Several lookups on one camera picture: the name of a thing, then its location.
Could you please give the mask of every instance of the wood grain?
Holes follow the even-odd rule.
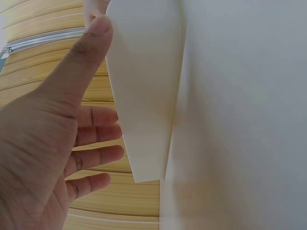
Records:
[[[82,7],[82,0],[27,0],[1,13],[4,27],[52,12]]]
[[[83,170],[77,179],[100,172]],[[159,216],[159,181],[135,184],[130,173],[110,173],[111,185],[73,202],[71,208],[129,216]]]
[[[112,215],[70,208],[64,230],[158,230],[159,218]]]
[[[46,54],[53,51],[64,50],[64,49],[68,50],[73,46],[73,44],[76,41],[78,41],[78,39],[79,38],[70,38],[70,39],[63,39],[59,41],[49,42],[23,51],[19,51],[18,54],[10,54],[5,65],[9,65],[21,60],[25,60],[34,56]]]
[[[63,40],[11,54],[0,74],[0,107],[34,90],[76,41]],[[105,62],[93,77],[83,100],[114,101]]]
[[[73,8],[30,18],[3,28],[8,41],[84,26],[83,8]]]

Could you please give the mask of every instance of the palm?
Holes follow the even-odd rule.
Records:
[[[95,19],[36,90],[0,111],[0,229],[61,229],[74,199],[110,183],[107,173],[65,178],[124,153],[121,146],[72,151],[121,137],[114,110],[80,107],[112,34],[108,18]]]

